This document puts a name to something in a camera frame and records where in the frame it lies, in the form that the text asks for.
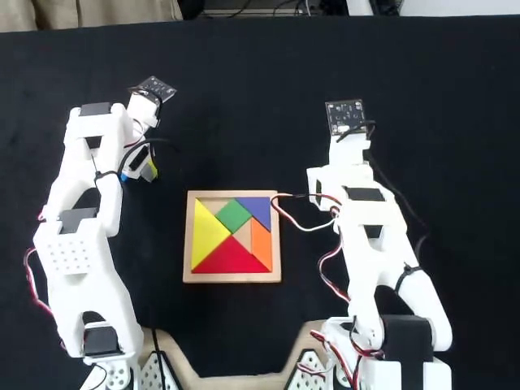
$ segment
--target beige triangle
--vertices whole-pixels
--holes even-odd
[[[240,242],[240,244],[251,253],[251,219],[244,223],[240,229],[238,229],[233,237]]]
[[[203,197],[198,199],[206,209],[208,209],[211,214],[217,215],[219,211],[221,211],[225,205],[231,201],[231,198],[225,197]]]

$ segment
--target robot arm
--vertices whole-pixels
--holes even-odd
[[[421,388],[450,389],[449,367],[428,356],[432,356],[433,351],[449,348],[452,343],[451,326],[433,283],[418,265],[406,236],[405,220],[392,192],[374,181],[370,164],[363,158],[363,151],[370,147],[371,142],[362,103],[327,103],[327,113],[331,129],[329,164],[309,168],[307,175],[310,193],[330,195],[341,204],[334,229],[340,235],[349,273],[350,303],[349,317],[329,319],[323,326],[323,337],[337,345],[352,371],[357,365],[358,356],[363,356],[359,380],[372,386],[369,388],[405,389],[405,377],[408,375],[405,370],[408,367],[399,359],[393,359],[399,356],[400,351],[395,350],[395,343],[392,342],[399,339],[399,333],[406,327],[417,329],[427,324],[427,329],[418,331],[429,344],[424,347],[429,349],[424,352],[426,357],[420,357],[425,360],[419,362],[424,363]],[[310,201],[323,211],[336,206],[334,201],[325,197],[311,197]],[[374,298],[378,285],[394,289],[415,316],[390,318],[380,315]],[[359,339],[367,350],[379,351],[379,356],[373,353],[360,355],[353,347],[350,333],[354,330],[346,331],[339,323],[351,323],[353,326],[354,319],[357,333],[354,339]],[[392,348],[392,352],[386,353],[386,360],[380,360],[388,348]],[[387,371],[395,371],[399,375],[394,373],[388,376]]]
[[[121,383],[109,381],[111,390],[126,388],[131,378],[133,388],[139,388],[137,358],[143,345],[130,294],[115,270],[108,244],[119,232],[119,180],[156,176],[150,148],[137,143],[157,126],[163,101],[175,93],[154,77],[138,91],[128,109],[119,103],[95,103],[71,110],[62,165],[33,238],[64,347],[71,357],[119,372]],[[132,152],[120,171],[127,150]],[[99,204],[76,208],[88,189],[98,190]],[[84,324],[86,312],[102,320]]]

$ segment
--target wooden frame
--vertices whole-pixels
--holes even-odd
[[[280,221],[278,213],[271,207],[271,249],[272,272],[232,273],[232,274],[193,274],[191,268],[193,245],[193,218],[195,199],[233,198],[233,197],[272,197],[276,191],[188,191],[186,201],[186,230],[184,234],[183,282],[185,283],[277,283],[282,280],[280,261]]]

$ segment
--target black tablecloth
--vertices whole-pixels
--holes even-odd
[[[278,371],[305,321],[346,308],[315,267],[337,237],[286,222],[282,284],[182,284],[186,191],[305,192],[305,169],[327,162],[323,103],[362,98],[378,123],[373,155],[431,232],[421,261],[453,325],[453,347],[441,357],[455,388],[518,385],[519,47],[518,17],[210,20],[0,35],[2,388],[73,389],[85,377],[59,348],[52,318],[32,305],[22,254],[58,174],[68,111],[126,103],[126,87],[152,74],[179,90],[157,135],[182,154],[158,146],[160,181],[125,185],[110,247],[140,323],[172,334],[201,376]],[[284,206],[308,224],[326,218],[305,201]],[[424,231],[405,217],[415,242]],[[340,258],[327,273],[346,285]],[[382,310],[402,309],[389,292],[377,296]]]

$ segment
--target pink triangle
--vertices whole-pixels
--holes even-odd
[[[233,237],[229,236],[193,270],[193,274],[270,272]]]

